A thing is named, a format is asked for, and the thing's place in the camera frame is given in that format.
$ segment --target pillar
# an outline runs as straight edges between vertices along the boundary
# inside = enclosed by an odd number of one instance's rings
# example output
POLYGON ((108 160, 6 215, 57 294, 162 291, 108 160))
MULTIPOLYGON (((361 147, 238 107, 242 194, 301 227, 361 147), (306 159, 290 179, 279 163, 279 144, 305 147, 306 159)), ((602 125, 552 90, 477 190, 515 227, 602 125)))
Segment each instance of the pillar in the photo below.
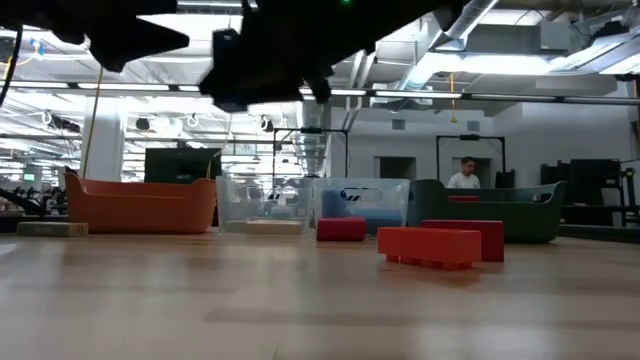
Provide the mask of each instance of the pillar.
POLYGON ((82 161, 80 176, 92 180, 120 181, 124 157, 124 136, 127 128, 127 113, 119 98, 100 98, 96 111, 91 146, 91 129, 95 98, 88 97, 82 129, 82 161))
POLYGON ((38 191, 42 190, 42 167, 31 164, 25 166, 22 173, 22 188, 28 190, 30 187, 38 191))

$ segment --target orange bin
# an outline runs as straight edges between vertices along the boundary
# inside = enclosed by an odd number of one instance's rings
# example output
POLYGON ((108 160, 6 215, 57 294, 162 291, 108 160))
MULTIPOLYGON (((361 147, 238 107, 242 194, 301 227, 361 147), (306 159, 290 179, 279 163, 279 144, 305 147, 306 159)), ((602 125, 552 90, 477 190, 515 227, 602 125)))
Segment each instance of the orange bin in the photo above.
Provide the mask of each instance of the orange bin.
POLYGON ((119 183, 66 173, 69 221, 88 223, 90 233, 199 234, 209 230, 216 182, 191 185, 119 183))

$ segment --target black frame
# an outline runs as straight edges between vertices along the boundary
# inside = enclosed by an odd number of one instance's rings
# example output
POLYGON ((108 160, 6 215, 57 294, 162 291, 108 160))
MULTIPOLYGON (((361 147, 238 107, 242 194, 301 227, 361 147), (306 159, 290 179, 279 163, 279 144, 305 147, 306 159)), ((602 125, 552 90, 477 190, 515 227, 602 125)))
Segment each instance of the black frame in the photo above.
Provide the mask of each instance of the black frame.
POLYGON ((275 179, 276 177, 276 145, 278 141, 276 140, 276 135, 279 131, 289 131, 289 132, 300 132, 307 134, 318 134, 318 133, 341 133, 344 135, 344 177, 349 177, 349 130, 342 129, 322 129, 322 128, 274 128, 273 129, 273 158, 272 158, 272 172, 271 176, 275 179))
POLYGON ((480 135, 437 135, 436 136, 436 172, 437 179, 440 181, 440 139, 458 139, 460 141, 479 141, 479 140, 499 140, 502 148, 502 172, 507 172, 507 147, 504 136, 480 136, 480 135))

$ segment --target orange block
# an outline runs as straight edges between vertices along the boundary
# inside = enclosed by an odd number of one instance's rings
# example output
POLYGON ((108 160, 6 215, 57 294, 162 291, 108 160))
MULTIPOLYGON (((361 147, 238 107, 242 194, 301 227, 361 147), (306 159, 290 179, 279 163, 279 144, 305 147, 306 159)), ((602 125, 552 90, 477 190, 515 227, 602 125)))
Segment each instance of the orange block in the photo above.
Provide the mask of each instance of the orange block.
POLYGON ((378 253, 387 261, 442 270, 463 270, 482 261, 480 231, 379 228, 378 253))

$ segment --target white shirt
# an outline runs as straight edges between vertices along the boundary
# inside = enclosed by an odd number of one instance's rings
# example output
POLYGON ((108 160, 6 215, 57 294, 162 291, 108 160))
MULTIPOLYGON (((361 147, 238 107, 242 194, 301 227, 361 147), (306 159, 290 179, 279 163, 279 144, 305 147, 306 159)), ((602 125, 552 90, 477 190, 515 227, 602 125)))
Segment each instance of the white shirt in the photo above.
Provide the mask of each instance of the white shirt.
POLYGON ((465 176, 463 173, 457 173, 451 177, 449 180, 449 184, 447 185, 449 189, 480 189, 480 179, 477 176, 471 174, 469 176, 465 176))

